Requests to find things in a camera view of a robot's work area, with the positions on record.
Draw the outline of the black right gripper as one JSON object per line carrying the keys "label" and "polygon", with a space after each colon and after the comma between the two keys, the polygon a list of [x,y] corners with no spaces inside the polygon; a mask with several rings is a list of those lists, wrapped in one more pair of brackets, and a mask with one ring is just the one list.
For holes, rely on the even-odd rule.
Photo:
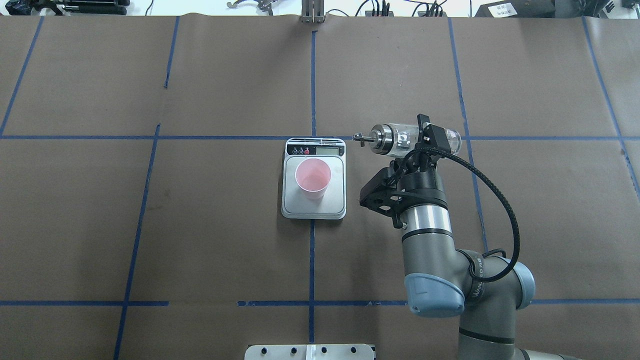
{"label": "black right gripper", "polygon": [[451,154],[451,145],[446,130],[430,121],[425,114],[418,114],[418,153],[400,159],[405,163],[400,177],[400,190],[411,194],[402,196],[400,209],[435,205],[448,209],[444,183],[438,173],[437,161]]}

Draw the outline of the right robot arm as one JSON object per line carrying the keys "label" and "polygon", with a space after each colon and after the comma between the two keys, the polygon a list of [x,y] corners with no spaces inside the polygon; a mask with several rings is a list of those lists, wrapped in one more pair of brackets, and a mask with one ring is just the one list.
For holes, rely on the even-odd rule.
{"label": "right robot arm", "polygon": [[[508,199],[457,155],[457,132],[432,124],[425,114],[418,114],[413,132],[416,139],[398,157],[390,180],[398,201],[394,221],[404,228],[404,285],[411,312],[424,318],[457,317],[459,360],[567,360],[567,355],[526,350],[515,343],[517,312],[533,300],[535,279],[519,262],[521,233]],[[478,253],[455,246],[439,174],[441,159],[471,171],[503,206],[513,237],[510,258],[500,249]]]}

